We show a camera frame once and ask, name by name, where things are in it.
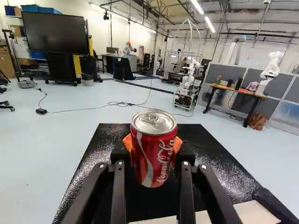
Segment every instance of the white box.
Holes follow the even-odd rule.
[[[17,44],[28,44],[27,38],[24,36],[16,36],[15,40]]]
[[[16,17],[9,17],[9,24],[16,25],[16,26],[24,26],[23,19],[16,18]]]
[[[31,58],[28,45],[14,44],[14,49],[17,58]]]

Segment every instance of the computer monitor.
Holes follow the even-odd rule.
[[[118,53],[118,48],[106,47],[106,52],[111,53],[111,54],[117,54]]]
[[[22,12],[30,50],[87,55],[82,16]]]
[[[201,65],[203,66],[204,64],[209,64],[209,62],[210,62],[211,60],[210,59],[202,59],[201,60]]]

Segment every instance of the wooden desk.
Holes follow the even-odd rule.
[[[234,91],[234,92],[238,92],[238,93],[241,93],[241,94],[245,94],[245,95],[249,95],[249,96],[254,97],[254,99],[255,99],[254,104],[252,105],[252,108],[250,109],[250,111],[247,115],[247,118],[244,119],[243,127],[248,126],[248,121],[249,121],[253,111],[255,110],[257,104],[259,103],[259,101],[261,99],[266,98],[265,95],[255,94],[253,91],[250,91],[250,90],[247,90],[247,89],[244,89],[244,88],[240,88],[239,90],[235,90],[234,87],[227,87],[225,85],[210,84],[210,86],[212,87],[212,93],[211,93],[209,101],[206,105],[206,109],[203,111],[203,113],[207,113],[210,110],[210,104],[211,104],[211,101],[213,99],[213,95],[215,93],[215,90],[220,90],[220,89],[221,90],[229,90],[229,91]]]

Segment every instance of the fluorescent light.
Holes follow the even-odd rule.
[[[212,33],[215,33],[215,29],[213,27],[213,24],[211,23],[209,17],[205,16],[205,21],[207,22],[207,24],[209,25],[210,30],[212,31]]]
[[[197,2],[197,0],[191,0],[193,3],[194,7],[199,11],[200,14],[204,14],[204,10],[202,10],[200,4]]]
[[[128,21],[128,19],[126,17],[124,17],[124,16],[118,15],[118,14],[112,12],[112,11],[107,11],[107,12],[110,13],[110,14],[116,15],[118,18],[122,18],[122,19]]]
[[[150,31],[150,32],[152,32],[152,33],[154,33],[154,34],[156,33],[153,29],[148,28],[148,27],[146,27],[145,25],[141,25],[141,24],[136,23],[136,22],[135,22],[135,24],[138,25],[138,26],[140,26],[140,27],[142,27],[142,28],[144,28],[144,29],[146,29],[146,30],[148,30],[148,31]]]

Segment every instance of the coca-cola can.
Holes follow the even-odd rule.
[[[148,109],[136,114],[130,126],[131,159],[137,181],[145,187],[156,188],[168,178],[175,153],[177,123],[172,114]]]

